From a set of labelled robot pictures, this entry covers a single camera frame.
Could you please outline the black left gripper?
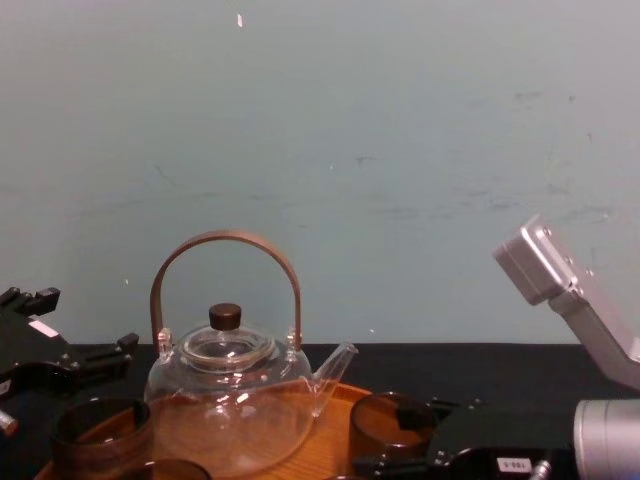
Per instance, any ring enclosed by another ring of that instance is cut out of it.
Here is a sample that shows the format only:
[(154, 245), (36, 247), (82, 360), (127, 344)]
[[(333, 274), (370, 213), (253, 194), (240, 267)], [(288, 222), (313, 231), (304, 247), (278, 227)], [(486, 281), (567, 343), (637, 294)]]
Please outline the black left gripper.
[(30, 293), (11, 287), (1, 294), (1, 400), (28, 391), (63, 397), (122, 379), (139, 336), (112, 344), (73, 346), (36, 316), (53, 312), (60, 290)]

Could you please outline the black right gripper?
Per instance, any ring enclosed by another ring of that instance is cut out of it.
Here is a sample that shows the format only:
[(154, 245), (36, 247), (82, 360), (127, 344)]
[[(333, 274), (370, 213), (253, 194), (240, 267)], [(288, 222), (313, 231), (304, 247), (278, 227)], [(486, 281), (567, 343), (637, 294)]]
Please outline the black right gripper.
[(403, 431), (435, 429), (428, 454), (352, 458), (367, 479), (574, 479), (573, 417), (567, 413), (509, 410), (432, 398), (400, 400)]

